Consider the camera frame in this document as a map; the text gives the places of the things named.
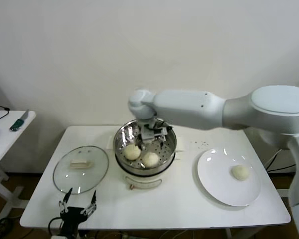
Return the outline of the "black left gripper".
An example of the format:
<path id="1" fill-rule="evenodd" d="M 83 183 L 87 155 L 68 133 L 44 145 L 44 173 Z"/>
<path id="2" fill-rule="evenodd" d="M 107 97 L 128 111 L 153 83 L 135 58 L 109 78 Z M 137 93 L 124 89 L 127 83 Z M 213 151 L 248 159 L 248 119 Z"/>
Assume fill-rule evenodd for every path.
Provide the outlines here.
<path id="1" fill-rule="evenodd" d="M 63 220 L 63 226 L 60 235 L 64 237 L 76 237 L 78 226 L 80 223 L 88 219 L 88 215 L 92 215 L 97 208 L 96 190 L 93 193 L 90 204 L 85 208 L 67 207 L 73 188 L 65 194 L 62 201 L 59 201 L 60 217 Z"/>

